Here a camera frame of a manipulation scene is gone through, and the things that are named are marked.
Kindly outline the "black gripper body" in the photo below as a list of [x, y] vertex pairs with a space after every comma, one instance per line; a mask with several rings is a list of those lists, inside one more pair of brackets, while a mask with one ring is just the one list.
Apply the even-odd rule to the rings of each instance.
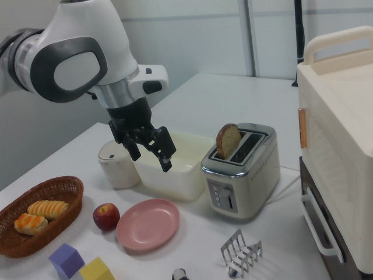
[[119, 108], [107, 109], [114, 139], [119, 144], [133, 140], [137, 144], [149, 144], [156, 140], [158, 129], [151, 123], [152, 111], [147, 98]]

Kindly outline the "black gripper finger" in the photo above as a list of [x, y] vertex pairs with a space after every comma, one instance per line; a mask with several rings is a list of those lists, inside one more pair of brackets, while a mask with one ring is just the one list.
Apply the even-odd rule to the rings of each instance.
[[129, 155], [133, 161], [137, 161], [140, 158], [138, 146], [129, 134], [124, 134], [122, 144], [129, 152]]
[[176, 147], [166, 127], [150, 130], [147, 149], [158, 158], [163, 172], [168, 172], [171, 169], [171, 158], [176, 152]]

